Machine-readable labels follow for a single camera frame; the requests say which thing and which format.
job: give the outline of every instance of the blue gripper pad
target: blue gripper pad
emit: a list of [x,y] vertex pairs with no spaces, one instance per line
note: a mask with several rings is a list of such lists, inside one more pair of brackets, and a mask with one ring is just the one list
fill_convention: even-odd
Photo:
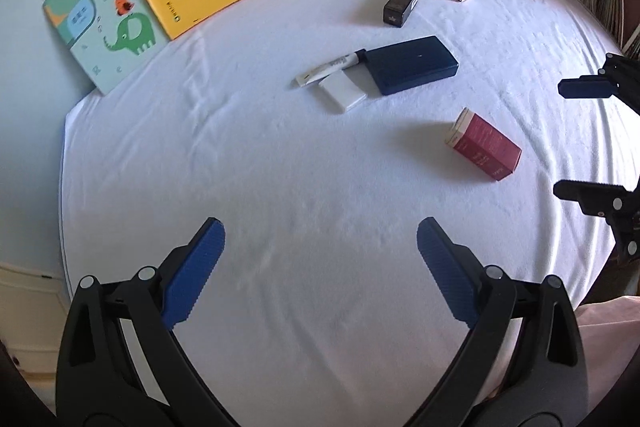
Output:
[[457,253],[462,248],[466,250],[464,255],[470,254],[473,259],[475,256],[465,247],[454,245],[433,217],[428,217],[418,226],[417,242],[418,250],[454,318],[466,323],[469,329],[473,328],[479,317],[476,283],[473,275],[467,274],[460,264]]
[[225,227],[212,220],[164,291],[162,321],[167,329],[187,320],[223,250]]
[[618,89],[602,77],[587,76],[561,80],[558,93],[563,98],[610,98]]

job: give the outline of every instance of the white bedsheet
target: white bedsheet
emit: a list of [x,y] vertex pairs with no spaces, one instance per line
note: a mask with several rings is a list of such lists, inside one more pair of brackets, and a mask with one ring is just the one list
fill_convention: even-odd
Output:
[[[382,24],[386,1],[243,0],[66,122],[72,287],[128,279],[207,216],[224,223],[225,252],[176,333],[246,427],[403,425],[466,334],[418,253],[418,223],[436,217],[513,278],[558,274],[577,305],[612,237],[552,187],[638,179],[640,118],[558,95],[619,52],[577,0],[420,0],[402,29]],[[292,84],[429,35],[456,77],[383,98],[351,71],[372,96],[344,115]],[[465,106],[522,147],[514,175],[493,182],[444,145]]]

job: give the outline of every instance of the light blue wall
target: light blue wall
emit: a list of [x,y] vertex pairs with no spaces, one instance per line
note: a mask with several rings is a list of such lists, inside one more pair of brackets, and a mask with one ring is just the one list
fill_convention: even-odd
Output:
[[92,84],[46,20],[42,0],[0,6],[0,261],[62,276],[63,123]]
[[45,19],[42,0],[0,7],[0,262],[62,276],[63,124],[92,84]]

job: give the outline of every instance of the white marker pen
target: white marker pen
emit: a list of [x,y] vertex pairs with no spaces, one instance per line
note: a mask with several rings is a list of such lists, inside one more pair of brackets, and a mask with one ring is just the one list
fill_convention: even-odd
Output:
[[322,66],[318,66],[311,71],[307,71],[305,74],[299,74],[296,77],[296,82],[300,87],[306,86],[316,80],[322,80],[324,77],[329,76],[336,71],[351,68],[365,59],[366,52],[366,50],[360,50],[355,53],[350,53],[349,55],[344,55],[344,57],[336,58],[335,60],[327,62]]

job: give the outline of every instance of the pink fabric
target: pink fabric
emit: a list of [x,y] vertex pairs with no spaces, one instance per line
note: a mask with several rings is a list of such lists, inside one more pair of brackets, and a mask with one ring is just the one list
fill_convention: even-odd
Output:
[[622,375],[640,345],[640,297],[580,306],[575,316],[587,360],[591,411]]

